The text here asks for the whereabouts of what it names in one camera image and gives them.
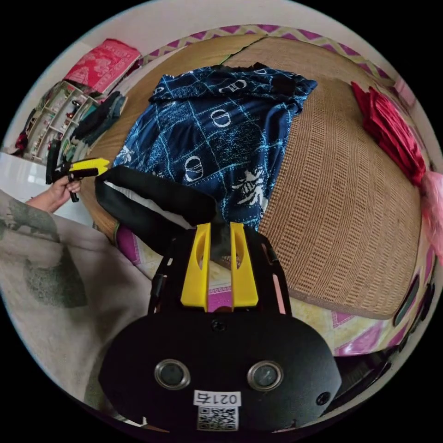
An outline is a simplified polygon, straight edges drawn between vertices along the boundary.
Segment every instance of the label sticker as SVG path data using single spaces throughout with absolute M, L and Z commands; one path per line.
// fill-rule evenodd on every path
M 241 392 L 194 391 L 194 406 L 240 407 Z
M 238 407 L 198 407 L 197 431 L 238 430 Z

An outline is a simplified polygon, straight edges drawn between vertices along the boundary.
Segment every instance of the camera lens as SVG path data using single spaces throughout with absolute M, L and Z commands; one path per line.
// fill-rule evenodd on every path
M 247 380 L 257 391 L 275 389 L 283 379 L 283 370 L 273 361 L 260 361 L 250 368 Z
M 156 366 L 154 376 L 157 383 L 166 389 L 183 389 L 191 381 L 188 368 L 173 359 L 161 361 Z

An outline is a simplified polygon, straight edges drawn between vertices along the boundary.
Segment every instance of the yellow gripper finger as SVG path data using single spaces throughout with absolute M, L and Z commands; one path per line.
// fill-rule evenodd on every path
M 205 312 L 208 311 L 210 250 L 211 224 L 197 225 L 180 301 L 183 306 L 204 308 Z
M 233 309 L 253 307 L 258 303 L 257 287 L 242 223 L 231 223 L 231 293 Z
M 104 158 L 90 158 L 87 160 L 80 160 L 79 162 L 75 162 L 69 168 L 70 172 L 79 171 L 81 169 L 98 169 L 98 175 L 105 173 L 108 170 L 109 160 L 105 160 Z

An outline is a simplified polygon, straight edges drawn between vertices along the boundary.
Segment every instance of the person's arm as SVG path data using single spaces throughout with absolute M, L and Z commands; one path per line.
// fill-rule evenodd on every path
M 33 208 L 52 213 L 71 198 L 69 192 L 75 194 L 79 191 L 80 182 L 73 181 L 70 183 L 68 177 L 65 176 L 53 183 L 49 189 L 26 202 L 26 204 Z

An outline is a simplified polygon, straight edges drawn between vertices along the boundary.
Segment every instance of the pink plastic bag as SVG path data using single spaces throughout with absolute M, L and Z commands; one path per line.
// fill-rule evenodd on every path
M 443 264 L 443 175 L 427 171 L 421 181 L 421 194 L 426 236 Z

